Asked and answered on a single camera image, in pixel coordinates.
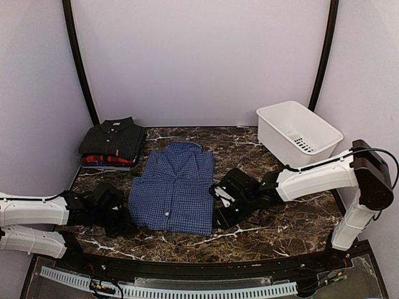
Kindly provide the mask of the blue checked long sleeve shirt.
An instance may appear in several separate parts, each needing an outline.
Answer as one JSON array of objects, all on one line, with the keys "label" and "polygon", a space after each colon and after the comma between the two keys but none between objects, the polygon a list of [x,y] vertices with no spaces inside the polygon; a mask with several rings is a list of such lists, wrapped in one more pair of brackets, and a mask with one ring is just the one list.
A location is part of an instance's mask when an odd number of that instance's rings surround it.
[{"label": "blue checked long sleeve shirt", "polygon": [[151,230],[210,235],[213,229],[214,154],[184,141],[151,151],[128,200],[133,223]]}]

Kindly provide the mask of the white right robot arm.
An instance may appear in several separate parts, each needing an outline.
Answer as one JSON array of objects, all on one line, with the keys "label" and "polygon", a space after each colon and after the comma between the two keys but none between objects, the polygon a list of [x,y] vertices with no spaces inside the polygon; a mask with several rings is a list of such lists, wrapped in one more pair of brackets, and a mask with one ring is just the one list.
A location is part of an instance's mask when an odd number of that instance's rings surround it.
[{"label": "white right robot arm", "polygon": [[337,156],[300,168],[285,165],[280,171],[266,173],[261,181],[233,168],[209,189],[223,203],[214,210],[213,227],[228,229],[257,210],[318,192],[354,187],[352,203],[332,232],[331,247],[318,257],[322,269],[332,270],[341,262],[342,251],[351,248],[358,235],[394,200],[398,179],[391,178],[381,153],[388,151],[355,140],[350,149]]}]

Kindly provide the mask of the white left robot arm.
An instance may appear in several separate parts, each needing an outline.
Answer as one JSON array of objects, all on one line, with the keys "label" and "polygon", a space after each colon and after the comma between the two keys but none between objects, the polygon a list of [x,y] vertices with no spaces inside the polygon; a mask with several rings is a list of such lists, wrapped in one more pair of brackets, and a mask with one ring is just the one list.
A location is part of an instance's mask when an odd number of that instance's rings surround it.
[{"label": "white left robot arm", "polygon": [[133,227],[123,202],[123,192],[109,183],[99,183],[93,191],[65,190],[55,196],[2,193],[1,250],[63,259],[75,272],[84,271],[88,258],[73,233],[37,230],[33,225],[96,225],[104,229],[107,237],[116,237]]}]

